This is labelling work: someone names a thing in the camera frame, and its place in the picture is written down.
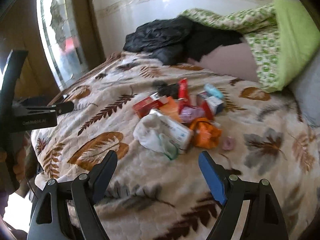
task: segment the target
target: green blanket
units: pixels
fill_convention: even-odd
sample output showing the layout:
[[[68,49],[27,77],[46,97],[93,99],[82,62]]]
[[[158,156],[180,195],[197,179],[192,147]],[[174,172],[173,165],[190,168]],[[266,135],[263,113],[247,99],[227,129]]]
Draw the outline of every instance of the green blanket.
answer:
[[[241,32],[251,47],[257,76],[266,92],[288,85],[320,44],[319,30],[298,1],[274,0],[227,16],[198,8],[181,15],[212,28]]]

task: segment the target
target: blue gripper pad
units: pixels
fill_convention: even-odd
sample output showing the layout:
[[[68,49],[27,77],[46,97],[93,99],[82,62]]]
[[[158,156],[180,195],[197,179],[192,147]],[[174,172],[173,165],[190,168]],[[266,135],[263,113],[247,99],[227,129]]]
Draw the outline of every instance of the blue gripper pad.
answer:
[[[225,185],[214,169],[214,165],[216,165],[215,162],[206,151],[200,153],[198,162],[213,198],[221,205],[224,205],[227,202]]]

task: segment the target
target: screw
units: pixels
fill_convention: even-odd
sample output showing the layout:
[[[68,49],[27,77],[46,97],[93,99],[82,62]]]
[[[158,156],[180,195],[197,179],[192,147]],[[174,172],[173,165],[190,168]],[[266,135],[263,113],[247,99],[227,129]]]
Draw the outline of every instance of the screw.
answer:
[[[54,179],[50,179],[49,181],[48,181],[48,185],[49,186],[51,186],[51,185],[53,185],[53,184],[55,184],[56,183],[56,181],[54,180]]]
[[[231,179],[231,180],[233,180],[233,181],[236,181],[236,180],[238,179],[238,176],[232,174],[232,175],[229,176],[229,179]]]
[[[88,177],[87,174],[82,173],[82,174],[80,174],[80,176],[79,176],[79,180],[85,180],[87,177]]]
[[[261,181],[261,183],[262,183],[263,185],[265,185],[265,186],[268,186],[268,185],[269,185],[269,181],[267,181],[266,179],[263,179],[263,180]]]

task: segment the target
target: orange plastic bag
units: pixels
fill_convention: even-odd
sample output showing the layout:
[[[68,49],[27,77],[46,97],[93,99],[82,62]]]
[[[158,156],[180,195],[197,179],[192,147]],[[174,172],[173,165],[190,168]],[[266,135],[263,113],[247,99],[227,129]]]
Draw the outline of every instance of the orange plastic bag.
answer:
[[[194,146],[206,149],[218,146],[222,130],[212,125],[207,118],[194,119],[189,128],[195,133],[192,139]]]

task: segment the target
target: gray fabric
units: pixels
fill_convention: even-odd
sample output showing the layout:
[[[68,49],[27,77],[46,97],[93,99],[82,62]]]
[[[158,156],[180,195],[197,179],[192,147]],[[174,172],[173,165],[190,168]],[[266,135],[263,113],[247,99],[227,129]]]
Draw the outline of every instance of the gray fabric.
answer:
[[[303,116],[312,127],[320,126],[320,50],[304,71],[289,85]]]

